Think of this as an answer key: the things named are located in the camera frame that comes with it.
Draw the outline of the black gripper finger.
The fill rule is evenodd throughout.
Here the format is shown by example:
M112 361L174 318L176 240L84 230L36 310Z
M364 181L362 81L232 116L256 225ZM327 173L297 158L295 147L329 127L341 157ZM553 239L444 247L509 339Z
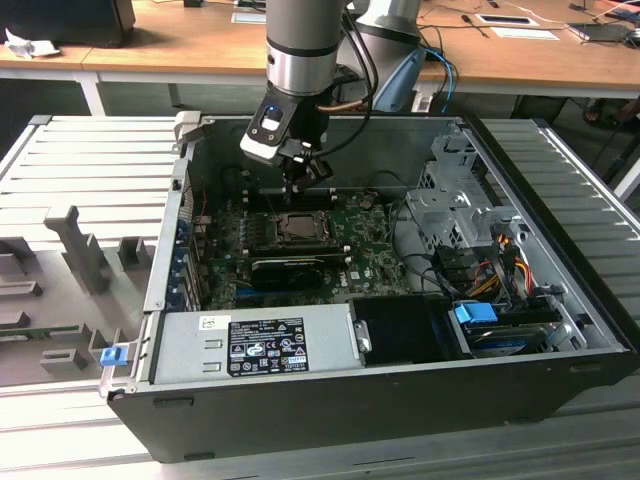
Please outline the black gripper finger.
M304 189L311 188L333 176L333 170L322 151L307 149L304 152Z
M298 185L301 168L301 155L290 155L283 158L284 200L287 205L290 205L294 198L301 193L301 187Z

